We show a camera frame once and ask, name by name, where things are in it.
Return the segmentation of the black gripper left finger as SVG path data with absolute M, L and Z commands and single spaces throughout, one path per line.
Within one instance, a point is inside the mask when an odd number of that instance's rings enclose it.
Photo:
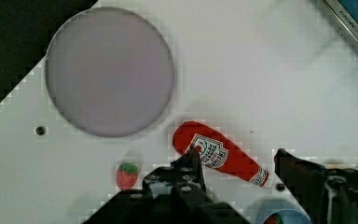
M 160 166 L 142 181 L 143 190 L 150 193 L 153 198 L 159 195 L 168 195 L 176 186 L 196 186 L 206 191 L 200 154 L 195 149 L 189 149 L 169 166 Z

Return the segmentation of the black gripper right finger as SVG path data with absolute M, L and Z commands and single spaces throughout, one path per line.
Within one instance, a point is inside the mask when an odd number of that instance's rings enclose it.
M 280 148 L 275 174 L 289 189 L 312 224 L 358 224 L 358 170 L 328 169 Z

